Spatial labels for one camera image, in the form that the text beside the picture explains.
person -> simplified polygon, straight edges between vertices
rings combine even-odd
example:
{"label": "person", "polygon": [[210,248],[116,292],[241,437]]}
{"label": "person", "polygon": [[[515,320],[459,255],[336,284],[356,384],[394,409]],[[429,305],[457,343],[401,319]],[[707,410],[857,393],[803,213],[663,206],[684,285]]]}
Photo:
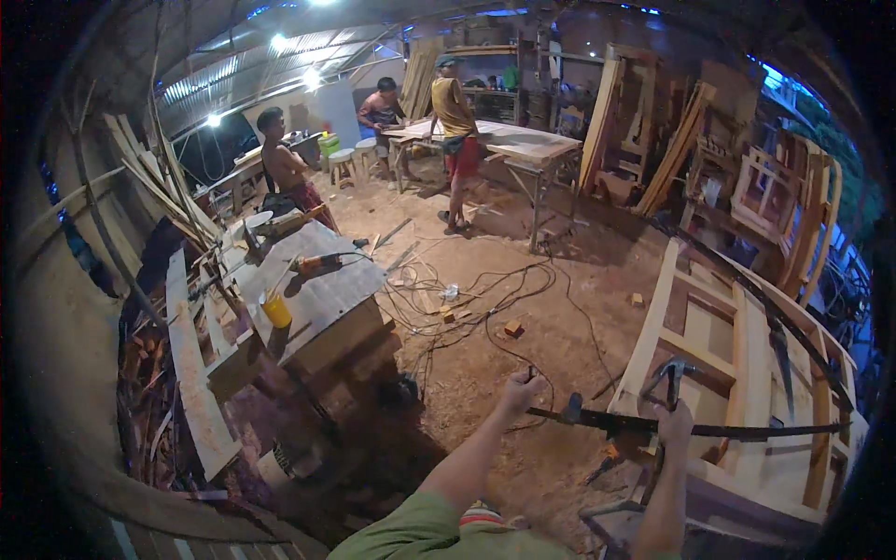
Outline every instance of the person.
{"label": "person", "polygon": [[[268,107],[255,121],[258,132],[264,134],[262,144],[262,164],[264,170],[271,175],[274,183],[296,203],[302,211],[311,211],[323,204],[321,195],[314,189],[314,184],[305,179],[305,173],[309,169],[302,158],[292,152],[280,141],[286,133],[286,125],[283,121],[283,109]],[[336,231],[330,211],[327,210],[317,215],[317,220],[324,226]]]}
{"label": "person", "polygon": [[423,135],[424,139],[432,138],[436,122],[442,122],[445,165],[451,181],[448,211],[438,213],[439,219],[448,224],[445,235],[458,233],[469,225],[463,218],[463,189],[477,174],[479,165],[476,119],[457,79],[459,63],[460,59],[453,55],[441,55],[435,60],[433,118],[429,133]]}
{"label": "person", "polygon": [[[575,557],[529,530],[509,527],[479,501],[502,435],[546,386],[542,375],[512,374],[497,407],[476,432],[436,465],[398,509],[344,540],[328,558]],[[675,412],[660,408],[657,415],[666,460],[634,543],[633,557],[639,559],[676,557],[685,537],[687,444],[694,420],[683,402]]]}
{"label": "person", "polygon": [[[376,157],[380,160],[382,177],[387,181],[394,181],[395,173],[389,169],[389,138],[383,135],[383,131],[396,126],[400,118],[405,118],[405,114],[398,103],[398,84],[384,76],[376,83],[376,91],[358,109],[358,122],[376,132]],[[409,181],[419,181],[408,168],[407,156],[401,159],[401,172]],[[390,185],[390,188],[394,190],[395,185]]]}

corrugated metal roof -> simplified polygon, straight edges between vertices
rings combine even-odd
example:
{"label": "corrugated metal roof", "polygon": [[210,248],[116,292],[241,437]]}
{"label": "corrugated metal roof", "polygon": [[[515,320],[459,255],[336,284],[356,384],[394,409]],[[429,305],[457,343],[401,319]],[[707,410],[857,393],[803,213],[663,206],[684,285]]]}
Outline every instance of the corrugated metal roof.
{"label": "corrugated metal roof", "polygon": [[385,30],[371,25],[320,31],[287,38],[277,47],[269,43],[250,48],[168,86],[159,117],[166,131],[181,131],[260,90],[294,81],[312,65],[318,73],[333,72]]}

dirt floor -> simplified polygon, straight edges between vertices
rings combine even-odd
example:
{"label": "dirt floor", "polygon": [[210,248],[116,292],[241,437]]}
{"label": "dirt floor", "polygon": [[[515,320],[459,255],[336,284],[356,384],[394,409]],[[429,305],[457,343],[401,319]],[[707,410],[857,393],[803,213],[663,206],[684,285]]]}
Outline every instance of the dirt floor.
{"label": "dirt floor", "polygon": [[[629,297],[638,292],[650,304],[667,240],[626,212],[593,199],[582,198],[573,222],[566,217],[569,191],[554,187],[540,217],[546,232],[542,254],[531,255],[529,200],[506,182],[502,164],[484,166],[483,175],[494,180],[470,189],[468,201],[478,206],[466,209],[472,228],[446,236],[435,216],[448,203],[439,194],[444,184],[441,160],[425,158],[410,165],[423,183],[404,194],[387,190],[379,179],[341,190],[322,173],[311,179],[344,236],[373,241],[411,218],[375,251],[374,260],[386,268],[418,242],[403,261],[406,265],[390,275],[388,293],[377,299],[398,324],[403,342],[396,355],[399,368],[416,376],[423,392],[420,428],[446,450],[454,449],[495,406],[507,376],[528,363],[553,386],[537,406],[561,409],[572,392],[580,392],[587,408],[605,409],[612,390],[596,401],[589,398],[610,375],[625,369],[647,312],[633,307]],[[525,277],[522,272],[501,276],[527,265],[536,266]],[[459,298],[443,302],[440,289],[426,289],[435,283],[425,280],[434,277],[440,285],[457,284]],[[504,307],[514,296],[539,289],[543,291]],[[454,313],[469,310],[470,315],[443,324],[439,306],[468,300]],[[484,313],[493,307],[501,310],[485,320]],[[504,324],[511,320],[524,329],[517,339],[504,334]],[[524,418],[519,425],[537,423]],[[504,515],[523,514],[535,530],[582,551],[588,530],[578,510],[625,497],[625,468],[590,487],[582,484],[600,464],[606,445],[603,432],[582,426],[547,423],[514,431],[495,459],[486,498]]]}

cap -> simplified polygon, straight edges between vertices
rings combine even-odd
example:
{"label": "cap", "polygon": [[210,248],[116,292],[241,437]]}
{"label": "cap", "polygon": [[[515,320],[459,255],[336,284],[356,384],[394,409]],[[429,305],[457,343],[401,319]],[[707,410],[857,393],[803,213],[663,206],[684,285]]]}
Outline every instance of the cap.
{"label": "cap", "polygon": [[443,68],[445,66],[456,65],[456,64],[459,64],[461,62],[461,60],[462,59],[459,56],[455,56],[455,55],[440,55],[435,60],[435,67]]}

ceiling light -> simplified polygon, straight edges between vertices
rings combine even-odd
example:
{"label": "ceiling light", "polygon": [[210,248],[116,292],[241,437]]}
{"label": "ceiling light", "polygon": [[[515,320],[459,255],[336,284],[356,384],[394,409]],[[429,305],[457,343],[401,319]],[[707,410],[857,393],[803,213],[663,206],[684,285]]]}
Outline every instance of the ceiling light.
{"label": "ceiling light", "polygon": [[321,87],[322,81],[321,75],[314,68],[302,74],[302,83],[308,86],[308,91],[314,91]]}
{"label": "ceiling light", "polygon": [[289,48],[289,40],[278,33],[271,38],[271,47],[277,51],[277,54],[282,53]]}

